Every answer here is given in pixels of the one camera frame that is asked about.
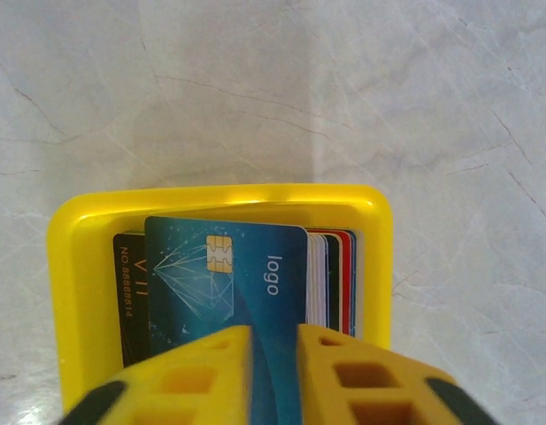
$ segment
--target black rubber edge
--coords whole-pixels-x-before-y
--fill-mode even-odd
[[[108,382],[90,391],[58,425],[92,425],[98,423],[125,392],[123,381]]]
[[[468,425],[498,425],[469,395],[453,383],[440,378],[426,378],[427,384],[443,403]]]

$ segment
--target card chip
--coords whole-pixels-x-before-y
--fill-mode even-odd
[[[217,273],[234,271],[233,241],[229,236],[208,235],[205,238],[208,270]]]

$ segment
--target blue credit card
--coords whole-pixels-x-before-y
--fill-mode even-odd
[[[296,326],[305,323],[306,231],[149,217],[145,244],[152,353],[251,325],[251,423],[302,423]]]

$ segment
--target yellow plastic tray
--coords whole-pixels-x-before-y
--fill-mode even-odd
[[[47,240],[65,410],[122,368],[112,238],[143,230],[149,215],[360,230],[365,239],[363,339],[389,347],[392,219],[376,189],[272,184],[83,195],[57,210]]]

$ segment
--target square hole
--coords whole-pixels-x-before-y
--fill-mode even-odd
[[[399,387],[395,377],[376,363],[339,363],[334,369],[344,388]]]
[[[335,341],[331,338],[326,338],[325,336],[322,336],[320,339],[319,339],[319,343],[322,344],[322,345],[325,345],[325,346],[329,346],[329,347],[338,347],[340,345],[342,345],[342,343],[340,343],[339,341]]]
[[[157,387],[165,394],[205,394],[210,392],[216,371],[210,367],[170,370]]]
[[[410,403],[370,403],[356,401],[350,404],[357,425],[424,425]]]

